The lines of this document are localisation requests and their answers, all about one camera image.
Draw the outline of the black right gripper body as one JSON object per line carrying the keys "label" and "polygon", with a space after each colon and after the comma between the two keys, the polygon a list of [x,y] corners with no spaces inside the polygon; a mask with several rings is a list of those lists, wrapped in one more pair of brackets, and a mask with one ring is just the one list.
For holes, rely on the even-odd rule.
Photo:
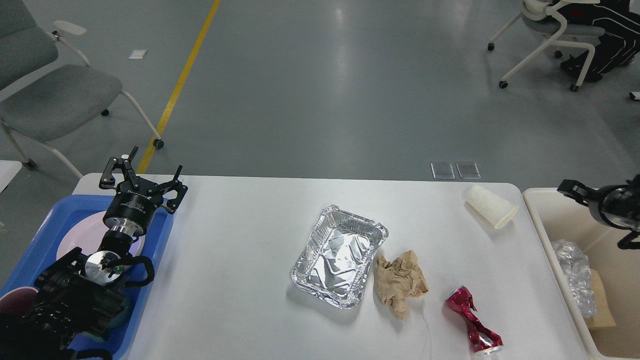
{"label": "black right gripper body", "polygon": [[624,186],[610,186],[603,193],[598,206],[601,218],[620,229],[638,231],[640,228],[640,176],[628,180]]}

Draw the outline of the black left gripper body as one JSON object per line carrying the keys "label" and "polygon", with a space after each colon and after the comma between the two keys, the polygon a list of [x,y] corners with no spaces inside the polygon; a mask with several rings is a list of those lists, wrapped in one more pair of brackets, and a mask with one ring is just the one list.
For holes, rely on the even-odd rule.
{"label": "black left gripper body", "polygon": [[131,237],[141,237],[147,234],[154,214],[164,202],[162,194],[117,192],[102,221],[110,230],[124,229]]}

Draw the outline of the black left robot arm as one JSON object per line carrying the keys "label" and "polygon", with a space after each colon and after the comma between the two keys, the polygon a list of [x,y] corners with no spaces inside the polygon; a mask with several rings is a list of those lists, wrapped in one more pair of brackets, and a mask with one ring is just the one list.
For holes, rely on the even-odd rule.
{"label": "black left robot arm", "polygon": [[158,209],[174,214],[188,187],[180,180],[179,165],[171,180],[153,182],[137,175],[130,155],[112,157],[99,180],[102,190],[115,195],[103,215],[105,231],[96,251],[80,246],[55,260],[34,280],[37,295],[24,315],[1,313],[3,360],[110,360],[106,349],[73,350],[80,333],[107,338],[110,324],[125,312],[125,289],[142,289],[155,278],[153,260],[133,255],[131,246],[147,231]]}

